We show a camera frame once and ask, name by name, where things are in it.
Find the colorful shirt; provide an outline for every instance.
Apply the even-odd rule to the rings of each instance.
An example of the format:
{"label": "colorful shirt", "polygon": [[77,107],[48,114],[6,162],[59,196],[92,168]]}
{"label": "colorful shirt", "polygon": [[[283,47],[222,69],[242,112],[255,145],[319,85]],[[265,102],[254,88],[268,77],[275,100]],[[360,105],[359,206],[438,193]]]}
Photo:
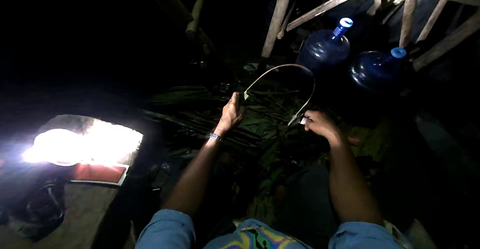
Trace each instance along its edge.
{"label": "colorful shirt", "polygon": [[[171,209],[159,210],[138,238],[137,249],[190,249],[195,242],[195,231],[190,216]],[[345,222],[332,236],[330,249],[400,248],[387,229],[368,222]],[[302,241],[275,231],[266,224],[248,219],[238,225],[232,234],[210,241],[207,249],[311,249]]]}

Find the blue bottle cap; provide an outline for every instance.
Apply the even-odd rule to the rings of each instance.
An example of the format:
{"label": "blue bottle cap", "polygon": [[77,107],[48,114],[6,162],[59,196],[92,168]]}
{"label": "blue bottle cap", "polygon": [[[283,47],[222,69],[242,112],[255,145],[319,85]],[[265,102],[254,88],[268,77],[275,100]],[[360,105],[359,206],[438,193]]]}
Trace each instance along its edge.
{"label": "blue bottle cap", "polygon": [[403,58],[407,54],[405,49],[403,49],[402,47],[393,48],[390,53],[393,55],[393,57],[396,58]]}
{"label": "blue bottle cap", "polygon": [[350,18],[341,18],[340,19],[340,25],[343,27],[351,27],[353,24],[352,19]]}

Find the dark background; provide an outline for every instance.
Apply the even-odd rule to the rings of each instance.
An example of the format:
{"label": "dark background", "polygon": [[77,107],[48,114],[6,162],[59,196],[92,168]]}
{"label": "dark background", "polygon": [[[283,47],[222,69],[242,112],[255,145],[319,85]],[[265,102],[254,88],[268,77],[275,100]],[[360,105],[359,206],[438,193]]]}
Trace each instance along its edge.
{"label": "dark background", "polygon": [[[292,19],[326,0],[298,0]],[[415,12],[416,40],[438,0],[419,0]],[[191,10],[195,0],[182,0]],[[218,49],[220,58],[206,69],[192,64],[203,60],[154,0],[1,0],[0,37],[0,148],[3,157],[18,154],[21,135],[33,133],[57,114],[82,114],[106,119],[137,120],[142,107],[155,92],[190,82],[231,79],[230,70],[246,62],[258,62],[275,0],[206,0],[200,26]],[[326,13],[321,23],[332,29],[340,17],[351,16],[356,24],[347,33],[352,55],[368,50],[387,50],[398,41],[403,9],[386,26],[379,27],[364,15],[373,0],[351,0]],[[459,13],[458,22],[454,22]],[[421,51],[440,41],[474,12],[470,6],[449,2]],[[272,62],[294,61],[289,45],[295,34],[277,41]],[[395,167],[412,194],[398,202],[397,210],[421,218],[437,245],[472,243],[470,224],[478,219],[475,199],[478,188],[478,33],[466,39],[429,67],[411,76],[407,98],[392,100],[383,108],[399,120],[406,138],[418,147]],[[347,97],[352,104],[365,98]],[[445,155],[418,131],[418,117],[440,124],[458,143]],[[402,225],[403,215],[392,215]]]}

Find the person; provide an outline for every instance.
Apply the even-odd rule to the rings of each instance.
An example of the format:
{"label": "person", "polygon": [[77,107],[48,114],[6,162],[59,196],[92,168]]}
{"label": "person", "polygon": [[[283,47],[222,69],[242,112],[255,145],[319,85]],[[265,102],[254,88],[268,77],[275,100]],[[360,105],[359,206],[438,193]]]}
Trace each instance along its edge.
{"label": "person", "polygon": [[[198,212],[206,192],[215,164],[215,155],[221,146],[219,140],[225,137],[242,117],[243,108],[239,107],[239,94],[235,92],[223,108],[222,117],[213,134],[189,163],[161,209],[141,232],[136,244],[137,249],[189,249],[195,246],[195,231],[191,218]],[[271,228],[255,219],[248,219],[238,225],[233,233],[209,241],[205,248],[312,248],[323,245],[308,240],[326,235],[329,238],[329,248],[399,248],[383,227],[383,219],[375,198],[358,169],[347,137],[325,113],[309,110],[305,117],[308,118],[305,130],[313,131],[328,140],[331,160],[329,174],[327,171],[326,175],[319,172],[311,175],[304,173],[297,178],[302,180],[307,177],[300,182],[301,186],[287,191],[289,194],[292,192],[296,202],[287,207],[290,214],[280,215],[279,220],[293,223],[301,221],[301,224],[291,225],[290,228],[283,227],[283,231],[280,231],[281,229]],[[323,176],[326,178],[321,182],[322,178],[318,177]],[[305,190],[305,184],[313,185]],[[321,197],[316,197],[319,199],[317,202],[312,203],[311,199],[307,199],[320,195]],[[332,214],[330,201],[338,219]],[[338,228],[335,221],[341,223]],[[304,234],[308,231],[312,232],[312,235]]]}

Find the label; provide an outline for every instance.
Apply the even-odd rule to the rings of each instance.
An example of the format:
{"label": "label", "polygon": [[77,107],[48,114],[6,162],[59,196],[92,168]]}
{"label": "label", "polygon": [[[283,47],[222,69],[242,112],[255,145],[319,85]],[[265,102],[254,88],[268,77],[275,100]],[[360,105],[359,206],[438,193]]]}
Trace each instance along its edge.
{"label": "label", "polygon": [[335,28],[335,30],[333,31],[333,35],[336,37],[340,36],[341,33],[342,30],[339,27]]}

